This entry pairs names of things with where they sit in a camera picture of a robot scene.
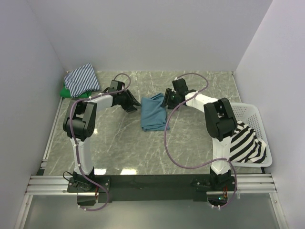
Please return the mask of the teal blue tank top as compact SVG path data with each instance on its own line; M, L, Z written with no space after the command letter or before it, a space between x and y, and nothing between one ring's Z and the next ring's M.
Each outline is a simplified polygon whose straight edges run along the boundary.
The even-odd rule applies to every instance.
M162 103L164 95L159 93L151 98L141 99L141 129L143 131L164 131L167 112Z

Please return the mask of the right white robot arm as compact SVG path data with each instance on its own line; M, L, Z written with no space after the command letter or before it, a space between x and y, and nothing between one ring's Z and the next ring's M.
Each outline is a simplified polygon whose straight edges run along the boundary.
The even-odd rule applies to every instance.
M174 111L184 104L204 113L206 129L213 142L213 159L208 181L204 186L220 190L234 182L231 175L230 144L237 129L237 120L227 98L216 99L200 94L187 87L185 79L172 81L173 89L167 88L162 107Z

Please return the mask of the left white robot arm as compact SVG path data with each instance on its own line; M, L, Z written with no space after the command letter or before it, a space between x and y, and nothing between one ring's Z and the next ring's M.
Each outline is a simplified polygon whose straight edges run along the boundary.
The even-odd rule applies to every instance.
M89 192L97 186L90 137L95 129L97 112L117 105L128 113L137 111L137 107L141 106L125 87L125 83L117 80L112 80L110 87L93 97L71 100L63 122L63 130L73 148L75 166L69 182L72 187Z

